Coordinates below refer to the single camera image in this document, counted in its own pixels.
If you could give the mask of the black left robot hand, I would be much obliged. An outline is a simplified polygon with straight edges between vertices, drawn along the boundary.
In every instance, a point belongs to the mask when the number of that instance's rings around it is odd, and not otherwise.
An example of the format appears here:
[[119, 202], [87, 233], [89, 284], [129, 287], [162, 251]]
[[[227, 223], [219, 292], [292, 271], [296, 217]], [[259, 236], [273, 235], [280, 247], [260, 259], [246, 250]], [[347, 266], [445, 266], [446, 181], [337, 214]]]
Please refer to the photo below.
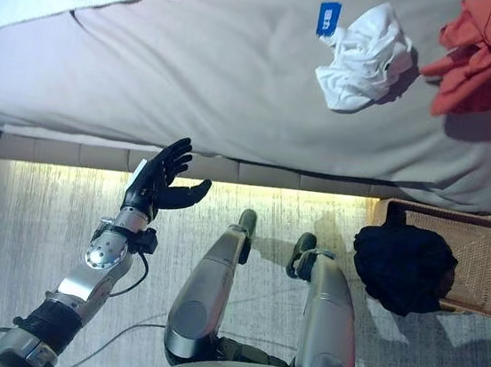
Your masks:
[[133, 208], [151, 222], [160, 210], [180, 210], [201, 202], [213, 184], [209, 179], [191, 187], [172, 185], [175, 178], [189, 168], [191, 151], [191, 139], [185, 138], [148, 160], [125, 190], [120, 210]]

